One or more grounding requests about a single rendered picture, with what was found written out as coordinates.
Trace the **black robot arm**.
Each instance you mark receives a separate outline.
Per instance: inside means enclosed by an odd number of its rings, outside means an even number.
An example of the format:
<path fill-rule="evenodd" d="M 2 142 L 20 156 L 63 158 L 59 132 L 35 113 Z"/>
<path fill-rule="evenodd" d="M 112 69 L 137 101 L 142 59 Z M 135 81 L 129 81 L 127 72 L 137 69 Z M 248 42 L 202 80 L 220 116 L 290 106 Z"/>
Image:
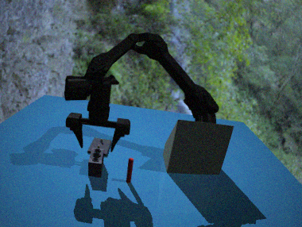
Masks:
<path fill-rule="evenodd" d="M 145 43 L 137 46 L 137 42 Z M 110 75 L 103 78 L 109 68 L 130 49 L 140 54 L 147 55 L 150 59 L 157 60 L 170 74 L 177 86 L 184 92 L 184 103 L 191 110 L 197 122 L 215 123 L 215 113 L 219 106 L 202 86 L 195 84 L 188 77 L 185 70 L 168 53 L 166 42 L 156 33 L 131 33 L 120 41 L 108 52 L 101 52 L 94 56 L 85 76 L 69 75 L 65 80 L 65 100 L 90 100 L 94 102 L 107 102 L 110 100 L 112 85 L 118 85 L 117 79 Z"/>

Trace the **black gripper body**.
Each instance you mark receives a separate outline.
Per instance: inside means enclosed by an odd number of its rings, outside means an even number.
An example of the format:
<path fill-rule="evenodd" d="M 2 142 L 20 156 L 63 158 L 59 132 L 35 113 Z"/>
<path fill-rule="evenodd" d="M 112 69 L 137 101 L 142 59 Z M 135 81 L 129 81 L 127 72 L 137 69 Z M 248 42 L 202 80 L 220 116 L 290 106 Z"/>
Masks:
<path fill-rule="evenodd" d="M 96 125 L 103 128 L 115 129 L 121 135 L 130 135 L 130 120 L 118 118 L 117 121 L 108 121 L 110 100 L 107 102 L 89 103 L 89 118 L 82 118 L 81 113 L 70 113 L 66 118 L 65 127 L 78 129 L 80 124 Z"/>

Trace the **red peg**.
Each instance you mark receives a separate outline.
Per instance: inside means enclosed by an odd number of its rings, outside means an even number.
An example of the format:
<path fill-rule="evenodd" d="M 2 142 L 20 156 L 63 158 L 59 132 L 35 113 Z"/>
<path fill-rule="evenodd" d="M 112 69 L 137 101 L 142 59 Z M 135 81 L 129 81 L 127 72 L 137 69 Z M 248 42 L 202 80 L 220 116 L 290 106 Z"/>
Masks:
<path fill-rule="evenodd" d="M 134 158 L 129 158 L 129 162 L 128 162 L 128 168 L 127 168 L 127 178 L 126 178 L 126 182 L 127 183 L 131 183 L 131 175 L 132 175 L 132 170 L 133 170 L 133 165 L 134 165 Z"/>

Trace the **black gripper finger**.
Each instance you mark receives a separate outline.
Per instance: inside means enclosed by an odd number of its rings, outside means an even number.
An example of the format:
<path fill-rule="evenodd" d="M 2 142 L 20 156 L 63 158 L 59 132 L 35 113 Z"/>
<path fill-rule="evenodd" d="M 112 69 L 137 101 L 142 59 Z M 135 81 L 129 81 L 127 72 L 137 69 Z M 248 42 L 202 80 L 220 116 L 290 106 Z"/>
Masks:
<path fill-rule="evenodd" d="M 80 145 L 81 148 L 83 148 L 82 128 L 83 128 L 83 124 L 80 124 L 78 129 L 72 129 L 72 128 L 70 128 L 70 130 L 72 130 L 73 133 L 75 134 L 75 136 L 77 137 L 79 145 Z"/>
<path fill-rule="evenodd" d="M 121 137 L 124 137 L 125 135 L 121 135 L 121 134 L 118 134 L 116 133 L 116 130 L 114 131 L 114 136 L 113 136 L 113 140 L 112 140 L 112 143 L 111 143 L 111 152 L 113 152 L 114 150 L 114 146 L 116 145 L 116 143 L 118 142 L 118 140 L 121 138 Z"/>

